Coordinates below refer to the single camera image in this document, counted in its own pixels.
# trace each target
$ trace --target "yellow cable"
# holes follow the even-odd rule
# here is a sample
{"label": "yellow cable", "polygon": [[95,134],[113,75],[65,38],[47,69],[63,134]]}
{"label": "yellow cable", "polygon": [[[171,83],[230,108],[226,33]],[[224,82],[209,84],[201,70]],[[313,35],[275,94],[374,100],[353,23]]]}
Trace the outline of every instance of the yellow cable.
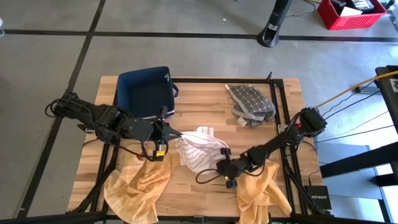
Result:
{"label": "yellow cable", "polygon": [[389,72],[389,73],[386,73],[386,74],[383,74],[383,75],[378,75],[378,76],[376,76],[376,77],[370,78],[370,79],[365,80],[365,81],[363,81],[363,82],[360,82],[360,83],[356,84],[355,86],[352,86],[351,88],[349,88],[349,89],[347,89],[347,90],[345,90],[345,91],[343,91],[343,92],[337,94],[336,96],[330,98],[329,100],[326,100],[325,102],[319,104],[318,106],[316,106],[316,108],[318,108],[318,107],[320,107],[320,106],[323,106],[323,105],[329,103],[330,101],[336,99],[337,97],[343,95],[344,93],[346,93],[346,92],[348,92],[348,91],[351,91],[351,90],[355,89],[356,87],[358,87],[358,86],[360,86],[360,85],[363,85],[363,84],[365,84],[365,83],[371,82],[371,81],[373,81],[373,80],[377,80],[377,79],[380,79],[380,78],[389,77],[389,76],[391,76],[391,75],[397,75],[397,74],[398,74],[398,71]]}

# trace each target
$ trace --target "black cable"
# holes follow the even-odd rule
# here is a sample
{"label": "black cable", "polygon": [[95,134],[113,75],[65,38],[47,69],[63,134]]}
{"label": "black cable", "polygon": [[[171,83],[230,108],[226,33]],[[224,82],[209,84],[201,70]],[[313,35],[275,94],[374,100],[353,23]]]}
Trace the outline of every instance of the black cable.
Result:
{"label": "black cable", "polygon": [[300,16],[304,16],[304,15],[307,15],[307,14],[312,14],[312,13],[314,13],[317,10],[317,6],[314,3],[310,2],[310,1],[307,1],[307,0],[303,0],[303,1],[305,1],[308,4],[311,4],[312,7],[313,7],[313,10],[310,11],[310,12],[304,12],[304,13],[302,13],[300,15],[292,14],[292,15],[286,16],[286,18],[289,18],[289,17],[300,17]]}
{"label": "black cable", "polygon": [[330,138],[333,138],[333,137],[335,137],[335,136],[339,136],[339,135],[346,134],[346,133],[348,133],[348,132],[354,131],[355,129],[361,127],[362,125],[364,125],[364,124],[366,124],[366,123],[369,123],[369,122],[373,121],[374,119],[376,119],[376,118],[378,118],[378,117],[380,117],[380,116],[382,116],[382,115],[384,115],[384,114],[386,114],[386,113],[388,113],[388,111],[386,111],[386,112],[384,112],[384,113],[382,113],[382,114],[379,114],[379,115],[375,116],[374,118],[372,118],[372,119],[370,119],[370,120],[367,120],[367,121],[363,122],[362,124],[358,125],[357,127],[353,128],[353,129],[350,129],[349,131],[345,131],[345,132],[343,132],[343,133],[335,134],[334,136],[330,136]]}
{"label": "black cable", "polygon": [[316,173],[319,172],[320,170],[321,170],[321,168],[319,168],[317,171],[311,173],[311,174],[308,176],[308,184],[309,184],[310,186],[312,186],[312,184],[311,184],[311,175],[312,175],[312,174],[316,174]]}
{"label": "black cable", "polygon": [[94,139],[94,140],[90,140],[90,141],[84,142],[83,145],[82,145],[82,147],[84,147],[85,145],[87,145],[87,144],[89,144],[89,143],[91,143],[91,142],[95,142],[95,141],[98,141],[98,140],[99,140],[99,139],[97,138],[97,139]]}
{"label": "black cable", "polygon": [[[61,100],[67,101],[67,102],[69,102],[69,103],[74,103],[74,102],[71,102],[71,101],[68,101],[68,100],[64,100],[64,99],[61,99],[61,98],[60,98],[60,99],[53,100],[53,102],[49,103],[49,104],[45,107],[45,114],[46,114],[47,116],[51,117],[51,118],[54,118],[55,116],[54,116],[54,115],[49,115],[47,111],[48,111],[48,109],[50,108],[50,111],[51,111],[53,114],[55,114],[53,105],[56,104],[56,103],[58,103],[58,102],[61,101]],[[100,133],[100,131],[99,131],[99,129],[98,129],[98,126],[97,126],[97,124],[96,124],[96,122],[95,122],[95,118],[94,118],[94,116],[93,116],[93,112],[92,112],[88,107],[86,107],[86,106],[82,106],[82,108],[83,108],[83,109],[86,109],[86,110],[88,111],[88,113],[90,114],[91,121],[93,122],[93,127],[94,127],[94,130],[95,130],[95,133],[98,135],[98,137],[99,137],[98,139],[99,139],[99,140],[101,140],[101,141],[103,141],[103,142],[105,142],[105,143],[108,143],[108,144],[110,144],[110,145],[112,145],[112,146],[114,146],[114,147],[118,147],[118,148],[123,149],[123,150],[125,150],[125,151],[127,151],[127,152],[130,152],[131,154],[134,154],[135,156],[138,156],[138,157],[145,157],[146,159],[150,160],[151,162],[155,161],[155,160],[153,159],[153,157],[150,157],[150,156],[147,155],[143,143],[141,143],[141,150],[142,150],[142,153],[145,154],[144,156],[141,155],[141,154],[138,154],[138,153],[136,153],[136,152],[133,152],[133,151],[127,149],[127,148],[124,147],[124,146],[117,145],[117,144],[115,144],[115,143],[111,143],[110,141],[108,141],[108,140]],[[166,145],[165,155],[166,155],[166,153],[167,153],[168,151],[169,151],[169,144]]]}
{"label": "black cable", "polygon": [[293,124],[295,124],[298,120],[298,118],[301,116],[301,114],[303,114],[306,111],[300,111],[298,112],[296,115],[294,115],[294,117],[290,120],[289,124],[287,125],[287,127],[285,128],[285,136],[284,138],[286,138],[287,133],[289,133],[290,128],[292,127]]}
{"label": "black cable", "polygon": [[245,171],[245,170],[243,170],[243,172],[244,172],[245,174],[249,175],[249,176],[258,177],[258,176],[260,176],[260,175],[264,172],[265,167],[266,167],[266,163],[264,162],[264,165],[262,165],[261,172],[258,173],[258,174],[251,174],[251,173],[249,173],[249,172],[247,172],[247,171]]}
{"label": "black cable", "polygon": [[311,144],[311,143],[309,143],[307,141],[303,141],[303,142],[306,143],[306,144],[309,144],[311,147],[313,147],[313,150],[315,150],[315,153],[318,155],[318,150],[316,149],[316,147],[313,144]]}
{"label": "black cable", "polygon": [[48,116],[49,118],[55,118],[55,115],[50,115],[49,112],[48,112],[48,110],[49,110],[49,108],[50,108],[51,113],[55,114],[55,113],[54,113],[53,105],[56,104],[56,103],[58,103],[59,101],[60,101],[60,99],[53,100],[51,103],[49,103],[49,104],[45,107],[44,113],[45,113],[46,116]]}
{"label": "black cable", "polygon": [[291,155],[296,154],[296,152],[298,151],[298,149],[299,149],[299,145],[296,145],[296,147],[294,148],[294,151],[293,151],[292,153],[290,153],[289,155],[286,155],[286,158],[287,158],[288,156],[291,156]]}
{"label": "black cable", "polygon": [[331,115],[329,115],[329,117],[325,118],[325,120],[327,120],[327,119],[330,118],[331,116],[333,116],[333,115],[339,113],[340,111],[343,111],[343,110],[349,108],[350,106],[353,106],[353,105],[355,105],[355,104],[357,104],[357,103],[359,103],[359,102],[361,102],[361,101],[364,101],[364,100],[368,99],[369,97],[372,97],[373,95],[375,95],[375,94],[377,94],[377,93],[379,93],[379,92],[380,92],[380,90],[377,91],[377,92],[375,92],[375,93],[372,93],[371,95],[369,95],[368,97],[363,98],[362,100],[358,100],[357,102],[354,102],[354,103],[352,103],[352,104],[350,104],[350,105],[344,107],[343,109],[338,110],[338,111],[332,113]]}
{"label": "black cable", "polygon": [[320,170],[321,170],[321,168],[319,168],[317,171],[311,173],[311,174],[308,176],[308,184],[309,184],[310,186],[312,186],[312,184],[311,184],[311,175],[312,175],[312,174],[316,174],[316,173],[319,172]]}
{"label": "black cable", "polygon": [[93,116],[93,112],[92,112],[88,107],[86,107],[86,106],[82,106],[82,108],[86,109],[86,110],[88,111],[88,113],[90,114],[90,116],[91,116],[91,121],[93,122],[93,126],[94,126],[95,133],[98,135],[98,137],[101,139],[101,141],[103,141],[103,142],[105,142],[105,143],[108,143],[108,144],[110,144],[110,145],[112,145],[112,146],[114,146],[114,147],[118,147],[118,148],[120,148],[120,149],[124,149],[125,151],[130,152],[131,154],[134,154],[134,155],[136,155],[136,156],[145,157],[145,156],[140,155],[140,154],[138,154],[138,153],[136,153],[136,152],[133,152],[133,151],[131,151],[131,150],[128,150],[127,148],[125,148],[125,147],[123,147],[123,146],[121,146],[121,145],[117,145],[117,144],[115,144],[115,143],[111,143],[111,142],[108,141],[106,138],[104,138],[104,136],[103,136],[103,135],[100,133],[100,131],[98,130],[97,124],[96,124],[96,122],[95,122],[95,118],[94,118],[94,116]]}
{"label": "black cable", "polygon": [[221,177],[221,174],[219,174],[219,175],[217,175],[216,177],[213,177],[213,178],[211,178],[211,179],[209,179],[209,180],[206,180],[206,181],[203,181],[203,182],[199,181],[199,180],[198,180],[199,175],[202,174],[202,173],[204,173],[204,172],[206,172],[206,171],[216,171],[216,172],[217,172],[217,169],[204,169],[204,170],[200,171],[200,172],[197,174],[196,178],[195,178],[195,180],[196,180],[196,182],[197,182],[198,184],[207,184],[207,183],[209,183],[209,182],[211,182],[211,181],[213,181],[213,180],[215,180],[215,179]]}
{"label": "black cable", "polygon": [[166,134],[164,133],[163,129],[160,128],[160,126],[156,123],[156,121],[153,121],[155,126],[157,126],[157,128],[160,130],[160,132],[162,133],[162,137],[166,140],[166,151],[164,152],[164,154],[166,155],[169,151],[169,140],[166,139]]}
{"label": "black cable", "polygon": [[364,134],[364,133],[368,133],[368,132],[371,132],[371,131],[377,131],[377,130],[380,130],[380,129],[383,129],[383,128],[390,128],[390,127],[393,127],[393,126],[394,126],[394,125],[385,126],[385,127],[381,127],[381,128],[372,129],[372,130],[369,130],[369,131],[363,131],[363,132],[360,132],[360,133],[349,134],[349,135],[342,136],[342,137],[337,137],[337,138],[331,138],[331,139],[321,140],[321,141],[317,141],[317,142],[315,142],[315,143],[325,142],[325,141],[331,141],[331,140],[340,139],[340,138],[345,138],[345,137],[350,137],[350,136],[354,136],[354,135],[357,135],[357,134]]}
{"label": "black cable", "polygon": [[[374,82],[374,81],[369,82],[369,84],[367,84],[366,86],[360,88],[359,90],[363,90],[364,88],[368,87],[368,86],[369,86],[370,84],[372,84],[373,82]],[[341,100],[337,105],[332,106],[332,107],[330,108],[330,110],[324,112],[324,113],[322,114],[322,116],[324,116],[325,114],[331,112],[331,111],[333,110],[333,108],[335,108],[336,106],[340,105],[342,102],[344,102],[344,101],[350,99],[350,98],[351,98],[353,95],[355,95],[355,94],[358,94],[358,93],[355,92],[355,93],[351,94],[349,97],[347,97],[347,98]]]}

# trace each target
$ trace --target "yellow sticker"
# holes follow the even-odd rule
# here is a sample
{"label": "yellow sticker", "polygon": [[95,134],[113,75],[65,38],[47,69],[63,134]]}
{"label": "yellow sticker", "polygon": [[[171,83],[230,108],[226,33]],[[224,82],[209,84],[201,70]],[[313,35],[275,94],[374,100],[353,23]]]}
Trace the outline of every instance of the yellow sticker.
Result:
{"label": "yellow sticker", "polygon": [[165,151],[156,151],[156,156],[164,156]]}

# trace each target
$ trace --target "black floor line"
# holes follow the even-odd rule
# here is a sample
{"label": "black floor line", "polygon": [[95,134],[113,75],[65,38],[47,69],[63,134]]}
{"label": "black floor line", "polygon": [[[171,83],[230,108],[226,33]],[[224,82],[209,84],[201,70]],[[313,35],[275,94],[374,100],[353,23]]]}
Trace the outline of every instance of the black floor line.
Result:
{"label": "black floor line", "polygon": [[97,37],[175,37],[175,38],[209,38],[209,39],[255,39],[254,34],[199,34],[167,32],[102,32],[93,33]]}
{"label": "black floor line", "polygon": [[[105,4],[106,0],[101,0],[98,4],[97,7],[97,11],[94,15],[93,18],[93,22],[90,25],[90,29],[89,32],[85,32],[84,35],[86,36],[85,41],[83,43],[83,47],[81,48],[80,54],[78,56],[75,68],[72,71],[72,75],[69,79],[68,82],[68,87],[66,89],[66,92],[69,91],[73,91],[75,85],[76,85],[76,81],[78,79],[81,67],[83,66],[83,62],[85,60],[87,51],[88,51],[88,47],[90,46],[90,42],[93,38],[92,33],[93,31],[96,29],[96,26],[98,24],[98,21],[100,19],[102,10],[104,8],[104,4]],[[54,32],[59,32],[59,31],[52,31],[49,32],[51,34],[54,34]],[[67,34],[74,34],[71,33],[69,31],[62,31],[62,32],[67,32]],[[48,35],[48,34],[43,34],[43,32],[37,32],[37,34],[39,35]],[[45,166],[47,165],[47,161],[49,160],[53,145],[55,143],[55,140],[57,138],[57,134],[58,131],[61,127],[61,123],[62,123],[62,118],[55,118],[55,121],[53,122],[51,128],[50,128],[50,132],[48,135],[47,140],[45,141],[45,146],[43,148],[43,151],[40,155],[40,159],[39,162],[37,163],[37,167],[35,169],[35,172],[32,176],[32,180],[29,183],[29,186],[27,188],[26,194],[24,195],[24,199],[21,203],[21,206],[19,207],[19,210],[17,211],[17,218],[25,218],[28,215],[30,206],[32,205],[35,193],[37,191],[37,188],[39,187],[41,178],[43,176],[43,172],[45,170]]]}
{"label": "black floor line", "polygon": [[5,34],[19,34],[19,35],[73,35],[86,36],[87,31],[69,31],[69,30],[19,30],[19,29],[4,29]]}
{"label": "black floor line", "polygon": [[[256,39],[255,34],[199,34],[199,33],[166,33],[166,32],[105,32],[105,31],[60,31],[60,30],[4,30],[6,34],[22,35],[77,35],[93,37],[174,37],[174,38],[207,38],[207,39]],[[331,41],[331,42],[385,42],[398,43],[397,37],[326,37],[280,35],[280,40],[295,41]]]}

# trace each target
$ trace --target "red crate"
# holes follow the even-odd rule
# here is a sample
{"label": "red crate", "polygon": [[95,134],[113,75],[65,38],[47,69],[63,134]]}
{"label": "red crate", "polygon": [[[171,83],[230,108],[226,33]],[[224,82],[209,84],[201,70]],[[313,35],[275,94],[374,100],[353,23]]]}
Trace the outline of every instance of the red crate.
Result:
{"label": "red crate", "polygon": [[328,30],[369,28],[387,13],[378,0],[371,0],[371,2],[374,6],[374,13],[372,14],[339,16],[330,0],[322,0],[318,7],[318,12]]}

